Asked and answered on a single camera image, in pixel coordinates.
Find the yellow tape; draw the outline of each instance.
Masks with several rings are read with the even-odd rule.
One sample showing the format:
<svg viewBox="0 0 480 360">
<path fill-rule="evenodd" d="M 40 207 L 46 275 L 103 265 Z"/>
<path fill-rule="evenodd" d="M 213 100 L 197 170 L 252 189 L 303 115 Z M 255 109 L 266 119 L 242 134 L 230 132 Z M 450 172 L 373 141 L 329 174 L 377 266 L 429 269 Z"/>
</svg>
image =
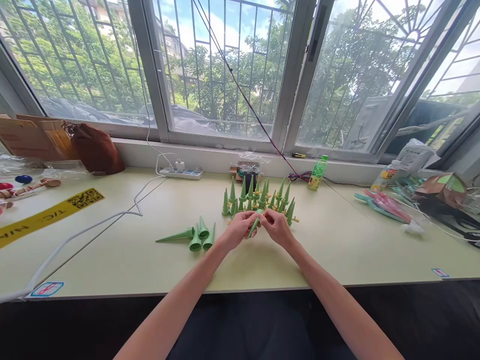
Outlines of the yellow tape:
<svg viewBox="0 0 480 360">
<path fill-rule="evenodd" d="M 103 199 L 105 198 L 101 193 L 94 188 L 90 188 L 38 214 L 2 227 L 0 229 L 0 249 L 25 235 L 65 219 Z"/>
</svg>

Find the power strip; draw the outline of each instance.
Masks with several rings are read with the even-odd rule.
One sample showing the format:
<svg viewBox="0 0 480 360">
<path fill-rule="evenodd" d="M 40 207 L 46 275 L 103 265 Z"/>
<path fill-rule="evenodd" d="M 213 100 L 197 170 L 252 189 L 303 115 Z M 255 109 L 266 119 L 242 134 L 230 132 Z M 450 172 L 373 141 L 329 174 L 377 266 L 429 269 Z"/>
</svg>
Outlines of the power strip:
<svg viewBox="0 0 480 360">
<path fill-rule="evenodd" d="M 178 171 L 177 168 L 173 168 L 170 171 L 168 167 L 164 167 L 158 173 L 168 178 L 180 178 L 180 179 L 193 179 L 200 180 L 204 176 L 204 172 L 201 169 L 185 169 L 184 171 Z"/>
</svg>

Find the charger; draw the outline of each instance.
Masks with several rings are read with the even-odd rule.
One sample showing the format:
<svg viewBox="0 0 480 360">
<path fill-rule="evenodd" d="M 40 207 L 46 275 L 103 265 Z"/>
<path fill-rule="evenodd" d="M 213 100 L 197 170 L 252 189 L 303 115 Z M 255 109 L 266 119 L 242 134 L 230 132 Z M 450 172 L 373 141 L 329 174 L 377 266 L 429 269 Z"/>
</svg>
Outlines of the charger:
<svg viewBox="0 0 480 360">
<path fill-rule="evenodd" d="M 185 171 L 185 163 L 180 159 L 177 159 L 177 161 L 175 162 L 175 167 L 179 172 Z"/>
</svg>

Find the brown leather bag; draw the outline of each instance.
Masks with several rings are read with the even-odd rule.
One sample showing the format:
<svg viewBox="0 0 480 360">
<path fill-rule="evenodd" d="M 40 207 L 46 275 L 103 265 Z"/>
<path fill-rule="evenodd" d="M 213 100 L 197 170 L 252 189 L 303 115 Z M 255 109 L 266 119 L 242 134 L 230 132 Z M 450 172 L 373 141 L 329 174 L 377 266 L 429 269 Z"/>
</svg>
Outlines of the brown leather bag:
<svg viewBox="0 0 480 360">
<path fill-rule="evenodd" d="M 110 136 L 86 123 L 67 122 L 65 131 L 80 160 L 93 175 L 111 175 L 125 170 L 125 165 Z"/>
</svg>

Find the blue ball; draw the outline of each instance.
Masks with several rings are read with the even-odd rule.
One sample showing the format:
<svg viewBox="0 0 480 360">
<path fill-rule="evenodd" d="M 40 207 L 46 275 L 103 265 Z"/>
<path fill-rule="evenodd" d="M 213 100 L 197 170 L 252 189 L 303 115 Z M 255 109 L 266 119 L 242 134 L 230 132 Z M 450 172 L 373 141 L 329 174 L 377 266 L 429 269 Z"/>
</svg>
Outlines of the blue ball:
<svg viewBox="0 0 480 360">
<path fill-rule="evenodd" d="M 15 178 L 15 181 L 21 184 L 30 184 L 32 180 L 32 177 L 28 175 L 19 175 Z"/>
</svg>

